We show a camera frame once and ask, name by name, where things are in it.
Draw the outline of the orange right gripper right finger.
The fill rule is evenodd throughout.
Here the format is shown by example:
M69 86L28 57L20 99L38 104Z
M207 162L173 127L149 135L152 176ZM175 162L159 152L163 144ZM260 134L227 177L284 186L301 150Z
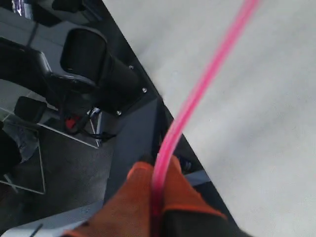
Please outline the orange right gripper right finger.
M226 217L208 205L182 174L172 156L163 191L162 237L223 237Z

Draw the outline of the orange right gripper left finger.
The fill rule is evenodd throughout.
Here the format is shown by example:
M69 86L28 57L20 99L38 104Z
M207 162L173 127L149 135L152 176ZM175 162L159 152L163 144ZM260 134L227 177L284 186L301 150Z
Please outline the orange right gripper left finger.
M100 211L64 237L149 237L153 166L139 161Z

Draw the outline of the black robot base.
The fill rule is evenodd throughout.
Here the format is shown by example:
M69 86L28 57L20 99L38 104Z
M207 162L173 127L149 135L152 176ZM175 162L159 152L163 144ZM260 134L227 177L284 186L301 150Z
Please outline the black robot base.
M44 97L66 115L92 108L113 116L149 100L149 80L113 54L98 30L74 24L0 28L0 77Z

